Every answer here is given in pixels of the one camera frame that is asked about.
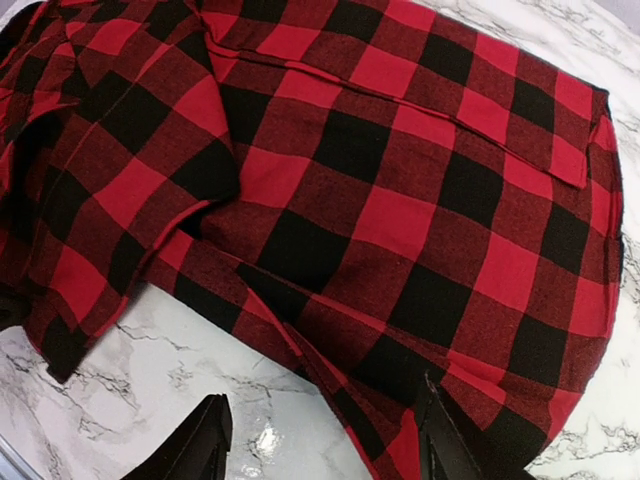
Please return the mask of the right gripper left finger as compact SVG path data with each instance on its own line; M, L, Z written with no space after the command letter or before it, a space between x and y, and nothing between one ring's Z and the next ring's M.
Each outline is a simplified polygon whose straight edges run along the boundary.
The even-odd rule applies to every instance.
M207 395L124 480L223 480L233 420L224 394Z

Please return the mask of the red black plaid shirt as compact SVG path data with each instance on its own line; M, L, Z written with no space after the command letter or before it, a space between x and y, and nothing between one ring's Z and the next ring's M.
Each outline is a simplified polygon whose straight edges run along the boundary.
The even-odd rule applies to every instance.
M608 93L410 1L40 1L1 32L1 324L67 381L155 285L377 479L441 386L526 466L611 337Z

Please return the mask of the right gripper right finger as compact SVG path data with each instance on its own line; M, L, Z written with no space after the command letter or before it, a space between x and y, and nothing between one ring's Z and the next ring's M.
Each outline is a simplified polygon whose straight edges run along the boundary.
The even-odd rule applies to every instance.
M528 479L498 452L453 398L424 376L417 395L420 472L423 479Z

